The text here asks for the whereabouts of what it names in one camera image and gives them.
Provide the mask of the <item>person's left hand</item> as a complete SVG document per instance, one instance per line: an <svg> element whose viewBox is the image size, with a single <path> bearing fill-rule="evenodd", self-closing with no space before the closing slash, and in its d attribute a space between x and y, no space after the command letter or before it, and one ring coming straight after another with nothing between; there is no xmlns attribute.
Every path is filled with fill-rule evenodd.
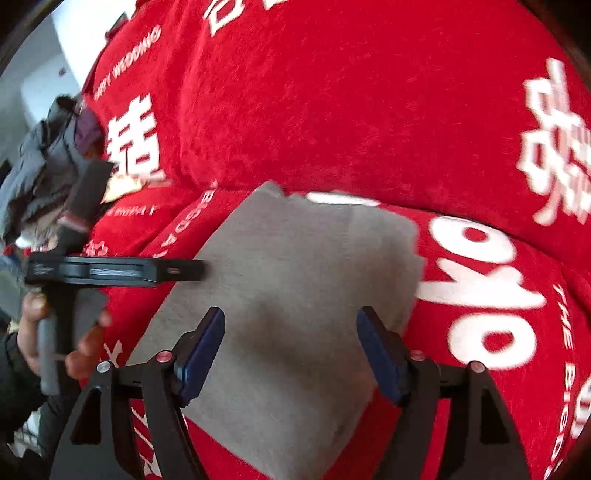
<svg viewBox="0 0 591 480"><path fill-rule="evenodd" d="M17 345L29 369L35 375L40 373L40 359L37 349L38 324L48 315L49 310L49 302L43 293L32 292L24 297L17 333ZM110 323L110 314L106 309L103 309L96 325L81 338L77 349L65 358L66 371L71 378L84 380L94 371L103 345L103 330Z"/></svg>

